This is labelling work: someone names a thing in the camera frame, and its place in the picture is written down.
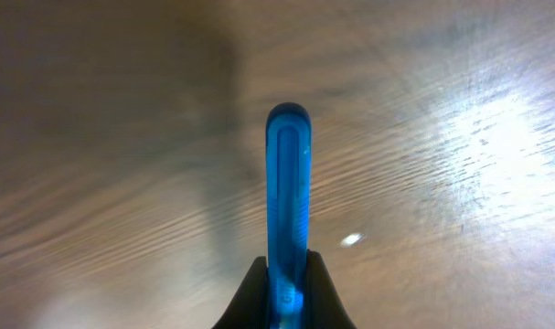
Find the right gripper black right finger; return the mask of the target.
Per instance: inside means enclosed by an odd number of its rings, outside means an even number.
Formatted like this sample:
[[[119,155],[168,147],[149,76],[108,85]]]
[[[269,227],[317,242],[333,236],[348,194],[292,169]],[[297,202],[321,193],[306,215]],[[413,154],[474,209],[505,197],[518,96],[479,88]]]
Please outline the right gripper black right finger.
[[[308,250],[304,279],[307,329],[356,329],[343,306],[321,254]]]

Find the blue disposable razor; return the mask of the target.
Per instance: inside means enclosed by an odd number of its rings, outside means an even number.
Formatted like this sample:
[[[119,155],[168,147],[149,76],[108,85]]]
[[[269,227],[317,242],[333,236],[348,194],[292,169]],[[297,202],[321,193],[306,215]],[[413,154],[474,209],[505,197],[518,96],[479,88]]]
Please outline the blue disposable razor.
[[[304,327],[312,124],[293,102],[274,107],[265,128],[269,327]]]

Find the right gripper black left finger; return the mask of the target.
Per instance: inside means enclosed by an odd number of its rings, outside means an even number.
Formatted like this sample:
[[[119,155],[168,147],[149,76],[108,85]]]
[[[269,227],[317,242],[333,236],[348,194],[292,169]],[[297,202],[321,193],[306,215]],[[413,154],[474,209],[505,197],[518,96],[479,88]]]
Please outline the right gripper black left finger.
[[[257,257],[213,329],[268,329],[269,283],[265,257]]]

